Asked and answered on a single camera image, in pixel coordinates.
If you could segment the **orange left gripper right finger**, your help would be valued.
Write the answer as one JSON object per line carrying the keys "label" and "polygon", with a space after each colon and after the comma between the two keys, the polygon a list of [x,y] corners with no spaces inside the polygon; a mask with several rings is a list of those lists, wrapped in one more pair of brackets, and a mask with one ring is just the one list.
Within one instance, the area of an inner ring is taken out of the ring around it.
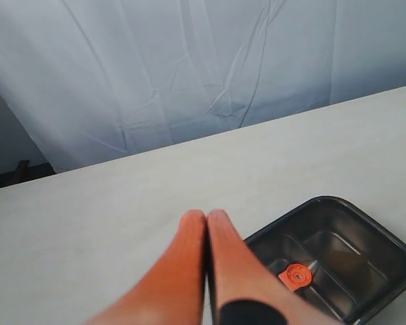
{"label": "orange left gripper right finger", "polygon": [[296,295],[313,274],[293,263],[273,275],[252,253],[221,209],[209,212],[210,299],[214,324],[336,324]]}

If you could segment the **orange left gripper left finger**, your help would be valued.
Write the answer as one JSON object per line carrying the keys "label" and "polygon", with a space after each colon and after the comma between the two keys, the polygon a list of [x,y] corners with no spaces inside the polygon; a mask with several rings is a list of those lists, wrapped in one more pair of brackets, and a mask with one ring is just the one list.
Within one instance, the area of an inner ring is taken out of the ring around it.
{"label": "orange left gripper left finger", "polygon": [[201,324],[206,216],[186,212],[168,248],[138,283],[87,324]]}

